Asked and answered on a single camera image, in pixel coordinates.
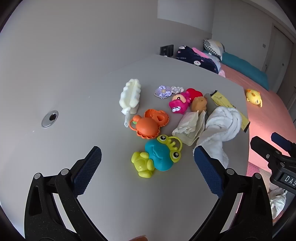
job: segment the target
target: yellow toy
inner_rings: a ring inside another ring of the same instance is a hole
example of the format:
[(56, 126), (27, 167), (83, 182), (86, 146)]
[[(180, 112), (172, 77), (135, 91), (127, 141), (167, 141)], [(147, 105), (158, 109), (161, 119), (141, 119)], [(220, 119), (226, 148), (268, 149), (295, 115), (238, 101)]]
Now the yellow toy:
[(150, 178), (152, 176), (155, 168), (147, 152), (135, 152), (131, 157), (131, 162), (134, 163), (140, 177)]
[(252, 104), (260, 104), (260, 107), (262, 107), (262, 99), (260, 92), (246, 89), (246, 97), (247, 101), (251, 102)]

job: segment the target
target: white plastic bag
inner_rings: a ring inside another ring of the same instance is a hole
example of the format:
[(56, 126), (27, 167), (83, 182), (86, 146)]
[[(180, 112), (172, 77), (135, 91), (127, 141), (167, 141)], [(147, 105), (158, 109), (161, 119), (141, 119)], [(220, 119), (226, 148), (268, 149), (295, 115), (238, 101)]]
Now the white plastic bag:
[(205, 130), (205, 111), (198, 116), (197, 112), (186, 112), (172, 135), (184, 144), (191, 146)]
[(282, 188), (276, 188), (268, 194), (272, 219), (275, 219), (284, 209), (286, 204), (286, 193), (286, 190)]

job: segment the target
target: plastic toy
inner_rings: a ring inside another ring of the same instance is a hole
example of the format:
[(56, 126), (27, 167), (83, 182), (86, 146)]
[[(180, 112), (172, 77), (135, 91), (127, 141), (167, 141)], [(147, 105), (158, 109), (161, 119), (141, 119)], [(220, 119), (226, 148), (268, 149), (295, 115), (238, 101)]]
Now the plastic toy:
[(172, 109), (173, 113), (184, 114), (190, 105), (189, 92), (185, 91), (181, 94), (173, 96), (172, 101), (169, 102), (169, 107)]
[[(179, 149), (175, 147), (176, 139), (180, 142)], [(145, 145), (145, 152), (134, 152), (131, 161), (134, 163), (140, 177), (150, 178), (154, 169), (169, 170), (181, 158), (182, 142), (177, 137), (160, 135), (157, 139), (149, 140)]]
[(190, 97), (190, 102), (192, 103), (192, 101), (196, 98), (196, 97), (200, 97), (203, 96), (201, 92), (196, 91), (195, 89), (189, 88), (186, 91), (189, 92), (189, 97)]
[(202, 111), (207, 110), (207, 100), (205, 97), (195, 97), (191, 104), (191, 111), (196, 112), (198, 111), (198, 114), (201, 114)]
[(152, 176), (152, 172), (155, 168), (153, 161), (149, 159), (148, 153), (135, 152), (131, 157), (131, 162), (134, 163), (140, 177), (150, 178)]
[[(136, 128), (131, 126), (131, 123), (136, 123)], [(130, 120), (129, 127), (137, 132), (137, 135), (143, 139), (156, 138), (159, 135), (160, 127), (165, 126), (169, 122), (169, 116), (163, 110), (148, 109), (144, 117), (135, 115)]]
[[(172, 142), (176, 139), (180, 142), (179, 149)], [(160, 171), (169, 170), (172, 165), (181, 158), (182, 141), (177, 137), (168, 137), (160, 135), (157, 139), (150, 140), (145, 145), (145, 151), (149, 154), (149, 158), (153, 160), (154, 167)]]
[(172, 95), (171, 87), (161, 85), (155, 90), (154, 95), (158, 98), (165, 99)]
[(261, 99), (260, 92), (246, 89), (246, 97), (247, 97), (247, 101), (256, 105), (260, 104), (260, 107), (262, 107), (262, 99)]
[(130, 79), (126, 83), (120, 95), (119, 104), (122, 108), (122, 113), (126, 116), (124, 125), (128, 127), (131, 114), (136, 114), (139, 107), (141, 85), (139, 80)]

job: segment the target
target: screw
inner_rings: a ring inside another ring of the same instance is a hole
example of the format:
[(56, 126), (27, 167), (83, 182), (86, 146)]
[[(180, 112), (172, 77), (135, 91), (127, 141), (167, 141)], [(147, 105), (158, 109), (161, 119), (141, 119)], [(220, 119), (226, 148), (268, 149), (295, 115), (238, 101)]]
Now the screw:
[(63, 169), (63, 170), (61, 171), (61, 174), (62, 174), (63, 176), (65, 176), (65, 175), (68, 174), (68, 172), (69, 172), (68, 169)]
[(227, 169), (226, 172), (227, 172), (229, 175), (233, 175), (233, 174), (234, 174), (234, 170), (232, 170), (231, 168)]
[(255, 173), (255, 177), (256, 177), (257, 179), (261, 179), (261, 175), (260, 175), (259, 173)]
[(35, 179), (38, 179), (40, 176), (41, 176), (40, 173), (36, 173), (35, 176), (34, 176), (34, 178)]

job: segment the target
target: pink toy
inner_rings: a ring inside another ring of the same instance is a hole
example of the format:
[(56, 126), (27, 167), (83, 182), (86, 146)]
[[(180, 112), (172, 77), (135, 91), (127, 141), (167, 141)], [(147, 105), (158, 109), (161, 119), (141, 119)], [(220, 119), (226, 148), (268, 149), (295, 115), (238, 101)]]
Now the pink toy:
[(188, 106), (190, 106), (190, 94), (185, 91), (181, 94), (177, 94), (173, 97), (172, 101), (169, 102), (169, 107), (172, 109), (173, 113), (180, 113), (184, 115)]

